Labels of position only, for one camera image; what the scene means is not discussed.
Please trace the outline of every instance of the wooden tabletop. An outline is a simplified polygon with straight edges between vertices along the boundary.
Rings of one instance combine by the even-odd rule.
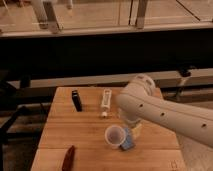
[[[115,97],[122,88],[112,89],[109,118],[100,117],[104,88],[59,87],[45,124],[32,171],[61,171],[66,151],[76,147],[73,171],[182,171],[185,164],[174,132],[142,121],[136,146],[128,151],[113,150],[104,139],[112,124],[124,125],[117,116]],[[83,112],[76,112],[71,91],[78,90]],[[162,98],[159,89],[155,96]]]

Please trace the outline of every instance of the paper cup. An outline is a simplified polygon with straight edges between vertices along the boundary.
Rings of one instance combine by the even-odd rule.
[[[113,149],[123,144],[125,139],[126,133],[124,129],[118,125],[111,125],[105,131],[105,140]]]

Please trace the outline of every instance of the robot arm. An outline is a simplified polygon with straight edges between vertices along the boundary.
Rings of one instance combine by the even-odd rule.
[[[154,89],[150,77],[136,76],[117,96],[122,118],[132,122],[142,118],[213,148],[213,110],[153,97]]]

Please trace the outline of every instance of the metal frame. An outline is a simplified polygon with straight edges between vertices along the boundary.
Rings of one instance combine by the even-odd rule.
[[[190,69],[191,76],[184,86],[213,85],[213,68]],[[72,78],[55,78],[31,80],[31,88],[57,87],[57,86],[85,86],[114,84],[121,85],[129,82],[138,73],[115,74],[102,76],[82,76]],[[179,71],[161,71],[145,73],[152,77],[160,88],[179,87],[182,76]],[[14,87],[19,86],[19,81],[9,82]]]
[[[139,0],[138,2],[138,13],[137,13],[137,19],[135,23],[138,29],[144,28],[147,3],[148,3],[148,0]]]

